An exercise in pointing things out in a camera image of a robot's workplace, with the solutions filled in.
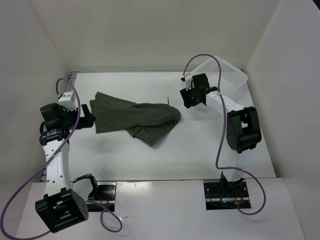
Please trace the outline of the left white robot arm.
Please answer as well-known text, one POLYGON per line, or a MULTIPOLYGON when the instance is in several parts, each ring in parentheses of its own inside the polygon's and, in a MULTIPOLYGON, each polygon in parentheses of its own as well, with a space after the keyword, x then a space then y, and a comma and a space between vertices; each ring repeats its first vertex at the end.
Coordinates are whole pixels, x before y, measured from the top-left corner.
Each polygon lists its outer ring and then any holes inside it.
POLYGON ((70 136, 73 129, 91 128, 96 118, 88 106, 68 109, 58 103, 40 108, 44 121, 39 142, 46 157, 44 196, 35 202, 35 210, 52 233, 86 221, 86 201, 73 189, 69 171, 70 136))

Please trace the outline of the olive green shorts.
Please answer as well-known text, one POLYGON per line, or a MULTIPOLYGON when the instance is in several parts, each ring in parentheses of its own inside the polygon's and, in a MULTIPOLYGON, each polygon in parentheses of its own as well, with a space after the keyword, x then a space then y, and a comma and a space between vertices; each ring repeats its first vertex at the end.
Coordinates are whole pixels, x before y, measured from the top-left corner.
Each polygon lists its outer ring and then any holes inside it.
POLYGON ((90 100, 97 134, 125 130, 153 147, 181 120, 180 111, 164 103, 135 103, 102 92, 90 100))

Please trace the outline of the white plastic basket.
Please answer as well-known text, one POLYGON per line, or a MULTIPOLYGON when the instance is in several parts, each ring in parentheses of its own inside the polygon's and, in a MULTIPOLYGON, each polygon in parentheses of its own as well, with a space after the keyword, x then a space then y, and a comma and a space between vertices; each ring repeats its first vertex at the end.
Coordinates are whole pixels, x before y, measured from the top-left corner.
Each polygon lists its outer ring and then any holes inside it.
MULTIPOLYGON (((232 95, 247 82, 248 76, 222 58, 216 57, 216 59, 219 61, 221 67, 220 90, 225 96, 231 98, 232 95)), ((210 86, 218 86, 220 73, 219 66, 211 57, 193 69, 190 73, 192 75, 206 74, 210 86)))

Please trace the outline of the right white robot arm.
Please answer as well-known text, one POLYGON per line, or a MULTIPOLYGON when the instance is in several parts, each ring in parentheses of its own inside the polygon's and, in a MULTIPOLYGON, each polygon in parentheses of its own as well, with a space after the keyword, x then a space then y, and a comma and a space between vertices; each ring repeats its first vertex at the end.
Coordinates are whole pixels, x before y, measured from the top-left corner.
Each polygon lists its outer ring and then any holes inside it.
POLYGON ((218 87, 211 87, 204 73, 188 73, 181 81, 184 87, 180 94, 187 109, 203 104, 222 115, 222 136, 215 167, 221 170, 219 191, 230 197, 242 185, 244 158, 262 140, 257 110, 253 106, 240 105, 219 92, 218 87))

